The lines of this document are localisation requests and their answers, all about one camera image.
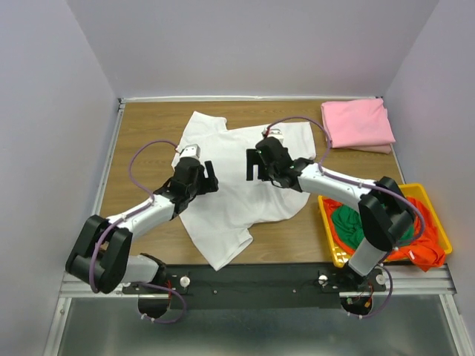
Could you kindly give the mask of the white t shirt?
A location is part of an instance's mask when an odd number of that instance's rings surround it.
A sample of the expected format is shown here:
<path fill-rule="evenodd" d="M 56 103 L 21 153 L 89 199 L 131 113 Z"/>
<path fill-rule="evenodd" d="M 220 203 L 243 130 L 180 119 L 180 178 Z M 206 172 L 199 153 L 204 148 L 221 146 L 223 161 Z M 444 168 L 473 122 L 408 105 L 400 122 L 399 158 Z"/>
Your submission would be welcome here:
<path fill-rule="evenodd" d="M 247 180 L 246 151 L 261 141 L 264 127 L 229 130 L 226 123 L 195 111 L 179 143 L 180 149 L 199 145 L 200 159 L 212 162 L 218 179 L 216 192 L 196 197 L 180 214 L 191 241 L 216 271 L 252 243 L 252 225 L 288 220 L 309 199 L 308 193 Z"/>

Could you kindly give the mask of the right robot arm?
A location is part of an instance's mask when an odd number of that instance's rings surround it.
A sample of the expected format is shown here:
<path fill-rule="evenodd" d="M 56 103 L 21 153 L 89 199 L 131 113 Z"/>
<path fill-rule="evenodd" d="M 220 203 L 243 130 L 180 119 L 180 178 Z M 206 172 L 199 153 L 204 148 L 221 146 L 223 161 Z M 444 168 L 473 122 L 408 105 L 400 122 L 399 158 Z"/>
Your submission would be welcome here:
<path fill-rule="evenodd" d="M 254 167 L 262 181 L 278 188 L 323 195 L 359 214 L 363 240 L 336 277 L 349 290 L 366 285 L 368 275 L 413 226 L 415 207 L 388 177 L 379 181 L 357 179 L 328 170 L 311 159 L 293 159 L 280 140 L 270 136 L 246 150 L 248 181 L 254 179 Z"/>

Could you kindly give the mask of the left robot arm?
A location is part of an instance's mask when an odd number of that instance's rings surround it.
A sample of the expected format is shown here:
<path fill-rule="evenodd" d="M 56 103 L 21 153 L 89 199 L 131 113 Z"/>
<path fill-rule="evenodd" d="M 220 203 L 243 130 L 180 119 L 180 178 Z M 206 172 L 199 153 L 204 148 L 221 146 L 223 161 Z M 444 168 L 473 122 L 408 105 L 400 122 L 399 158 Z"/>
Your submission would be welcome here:
<path fill-rule="evenodd" d="M 65 270 L 94 293 L 108 294 L 121 283 L 139 283 L 147 292 L 164 285 L 164 264 L 149 254 L 130 255 L 133 240 L 185 211 L 195 197 L 218 190 L 212 162 L 181 157 L 174 174 L 143 203 L 107 218 L 86 219 Z"/>

